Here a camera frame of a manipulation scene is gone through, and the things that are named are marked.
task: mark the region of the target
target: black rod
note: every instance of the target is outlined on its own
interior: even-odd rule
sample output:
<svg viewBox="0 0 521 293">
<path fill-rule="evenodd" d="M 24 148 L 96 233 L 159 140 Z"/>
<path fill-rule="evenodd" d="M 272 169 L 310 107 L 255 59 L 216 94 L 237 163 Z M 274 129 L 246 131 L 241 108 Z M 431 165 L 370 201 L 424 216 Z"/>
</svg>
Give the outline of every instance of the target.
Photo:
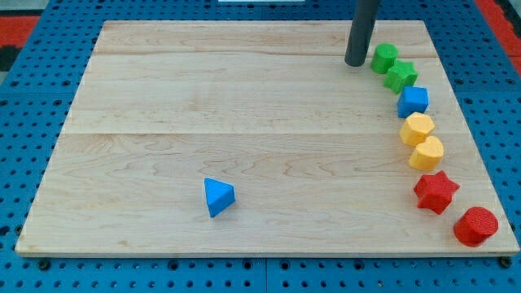
<svg viewBox="0 0 521 293">
<path fill-rule="evenodd" d="M 345 63 L 350 66 L 358 67 L 366 61 L 380 1 L 358 0 L 344 58 Z"/>
</svg>

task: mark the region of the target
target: toy block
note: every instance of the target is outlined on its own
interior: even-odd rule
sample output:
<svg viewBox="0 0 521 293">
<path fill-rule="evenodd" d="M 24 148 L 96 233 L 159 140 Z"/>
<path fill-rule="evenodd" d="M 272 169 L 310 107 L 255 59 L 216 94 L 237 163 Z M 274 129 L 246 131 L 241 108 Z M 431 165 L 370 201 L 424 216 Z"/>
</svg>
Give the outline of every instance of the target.
<svg viewBox="0 0 521 293">
<path fill-rule="evenodd" d="M 436 175 L 424 174 L 414 187 L 418 196 L 418 208 L 429 208 L 441 215 L 453 201 L 454 192 L 458 189 L 459 185 L 450 180 L 444 171 L 439 171 Z"/>
<path fill-rule="evenodd" d="M 376 73 L 385 74 L 394 65 L 396 57 L 398 57 L 398 49 L 394 45 L 387 43 L 379 44 L 374 49 L 371 69 Z"/>
<path fill-rule="evenodd" d="M 215 217 L 235 202 L 234 187 L 224 182 L 204 178 L 204 192 L 210 217 Z"/>
<path fill-rule="evenodd" d="M 443 143 L 435 136 L 419 143 L 409 158 L 409 166 L 422 171 L 432 171 L 443 158 Z"/>
<path fill-rule="evenodd" d="M 499 229 L 496 216 L 486 208 L 469 208 L 454 225 L 454 235 L 469 247 L 478 247 Z"/>
<path fill-rule="evenodd" d="M 424 142 L 425 138 L 431 134 L 436 126 L 429 115 L 422 113 L 413 113 L 404 121 L 400 129 L 401 141 L 415 147 L 419 143 Z"/>
<path fill-rule="evenodd" d="M 387 70 L 383 85 L 390 88 L 395 94 L 399 94 L 404 86 L 413 86 L 417 78 L 418 72 L 414 70 L 412 62 L 395 60 L 394 65 Z"/>
<path fill-rule="evenodd" d="M 398 117 L 406 118 L 414 112 L 424 113 L 429 106 L 429 94 L 427 89 L 404 86 L 400 98 L 396 103 Z"/>
</svg>

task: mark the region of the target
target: yellow hexagonal block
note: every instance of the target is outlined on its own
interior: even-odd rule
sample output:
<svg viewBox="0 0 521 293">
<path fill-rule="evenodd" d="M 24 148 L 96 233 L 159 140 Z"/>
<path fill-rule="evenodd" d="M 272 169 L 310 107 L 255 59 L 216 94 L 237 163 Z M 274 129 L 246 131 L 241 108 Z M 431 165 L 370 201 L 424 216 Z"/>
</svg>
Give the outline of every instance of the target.
<svg viewBox="0 0 521 293">
<path fill-rule="evenodd" d="M 443 158 L 443 143 L 435 136 L 425 139 L 425 142 L 419 143 L 409 158 L 409 166 L 422 170 L 432 171 Z"/>
<path fill-rule="evenodd" d="M 405 118 L 405 122 L 400 130 L 401 141 L 415 147 L 424 142 L 436 126 L 429 115 L 414 112 Z"/>
</svg>

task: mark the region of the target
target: red cylinder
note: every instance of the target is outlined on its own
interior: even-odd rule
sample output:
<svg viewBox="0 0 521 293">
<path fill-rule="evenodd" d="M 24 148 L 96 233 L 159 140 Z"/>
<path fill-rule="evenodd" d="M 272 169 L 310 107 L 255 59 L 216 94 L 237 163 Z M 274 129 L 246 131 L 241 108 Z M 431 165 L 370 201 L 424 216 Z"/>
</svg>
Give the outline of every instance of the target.
<svg viewBox="0 0 521 293">
<path fill-rule="evenodd" d="M 454 235 L 470 247 L 478 247 L 499 229 L 496 216 L 486 208 L 473 207 L 456 222 Z"/>
</svg>

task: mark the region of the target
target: wooden board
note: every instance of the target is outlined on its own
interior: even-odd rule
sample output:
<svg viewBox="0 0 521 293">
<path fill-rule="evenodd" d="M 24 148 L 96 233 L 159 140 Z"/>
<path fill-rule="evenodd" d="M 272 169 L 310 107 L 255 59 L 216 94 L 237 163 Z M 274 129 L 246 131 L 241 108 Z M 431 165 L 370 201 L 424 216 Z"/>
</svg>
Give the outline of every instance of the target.
<svg viewBox="0 0 521 293">
<path fill-rule="evenodd" d="M 384 76 L 344 63 L 348 21 L 110 21 L 16 250 L 59 257 L 511 255 L 519 246 L 422 22 L 380 21 L 430 90 L 459 184 L 442 216 L 416 208 L 403 123 Z M 234 184 L 211 219 L 203 179 Z M 499 232 L 453 224 L 475 205 Z"/>
</svg>

